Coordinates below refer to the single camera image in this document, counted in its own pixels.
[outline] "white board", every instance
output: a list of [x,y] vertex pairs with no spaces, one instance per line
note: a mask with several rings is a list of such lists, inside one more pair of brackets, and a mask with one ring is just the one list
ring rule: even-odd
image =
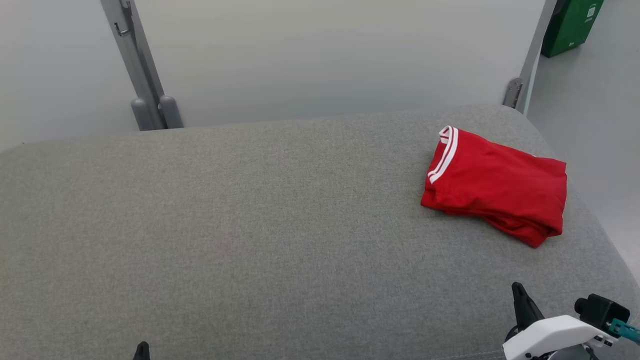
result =
[[502,103],[544,0],[136,0],[186,126]]
[[100,1],[0,4],[0,151],[138,130],[136,93]]

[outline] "red garment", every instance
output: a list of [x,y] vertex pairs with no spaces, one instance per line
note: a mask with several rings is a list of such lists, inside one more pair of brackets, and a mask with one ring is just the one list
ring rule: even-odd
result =
[[483,217],[537,248],[562,234],[566,163],[538,158],[452,126],[440,142],[424,184],[423,206]]

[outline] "gray table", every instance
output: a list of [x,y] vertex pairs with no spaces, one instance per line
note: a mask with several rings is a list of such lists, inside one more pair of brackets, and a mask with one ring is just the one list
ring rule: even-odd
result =
[[[261,122],[0,154],[0,358],[502,359],[522,282],[547,316],[640,291],[570,189],[534,250],[420,206],[446,124],[538,156],[502,106]],[[629,342],[599,353],[637,359]]]

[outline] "teal connector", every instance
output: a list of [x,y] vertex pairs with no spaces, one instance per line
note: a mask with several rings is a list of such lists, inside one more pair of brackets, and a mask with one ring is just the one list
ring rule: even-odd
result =
[[611,326],[609,326],[609,331],[640,345],[640,330],[621,320],[613,319]]

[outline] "white stripe trim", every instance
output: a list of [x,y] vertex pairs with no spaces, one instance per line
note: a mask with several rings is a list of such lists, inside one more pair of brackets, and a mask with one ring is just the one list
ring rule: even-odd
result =
[[447,147],[442,154],[440,163],[435,169],[433,169],[433,171],[430,171],[428,174],[431,184],[433,184],[437,179],[440,178],[440,176],[442,176],[442,174],[444,174],[445,170],[447,170],[447,167],[451,163],[451,160],[453,160],[453,157],[456,154],[456,149],[458,148],[458,128],[452,126],[449,126],[449,128],[452,129],[452,131],[449,132],[449,143],[447,144]]

